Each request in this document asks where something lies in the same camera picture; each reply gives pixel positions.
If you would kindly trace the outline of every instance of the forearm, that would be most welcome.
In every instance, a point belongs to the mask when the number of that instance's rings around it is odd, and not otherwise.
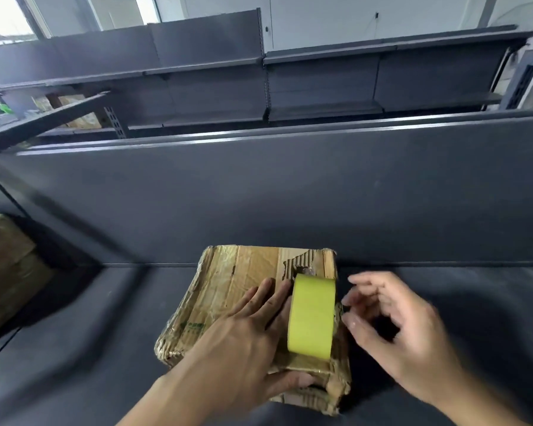
[[[206,417],[197,401],[186,400],[182,388],[165,375],[156,380],[117,426],[199,426]]]
[[[457,426],[527,426],[480,380],[467,375],[450,401],[438,408]]]

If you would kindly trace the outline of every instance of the left hand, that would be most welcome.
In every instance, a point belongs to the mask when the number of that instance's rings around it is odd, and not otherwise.
[[[289,280],[263,304],[273,284],[267,278],[249,289],[163,377],[174,388],[173,398],[197,406],[206,417],[240,414],[272,396],[313,384],[305,372],[268,373],[290,315]]]

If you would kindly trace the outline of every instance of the window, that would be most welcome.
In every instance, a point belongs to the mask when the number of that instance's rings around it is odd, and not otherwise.
[[[0,0],[0,45],[35,37],[16,0]]]
[[[160,22],[160,15],[156,8],[156,0],[136,0],[140,16],[144,25],[157,24]]]

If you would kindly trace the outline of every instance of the right hand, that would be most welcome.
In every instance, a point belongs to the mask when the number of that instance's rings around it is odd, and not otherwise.
[[[467,380],[436,309],[391,272],[351,275],[342,320],[357,344],[406,391],[440,408]],[[378,314],[400,329],[392,343],[368,320]]]

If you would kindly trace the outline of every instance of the packing tape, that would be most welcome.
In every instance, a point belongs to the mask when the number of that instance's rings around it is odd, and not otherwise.
[[[288,322],[288,351],[330,358],[335,297],[334,279],[296,275]]]

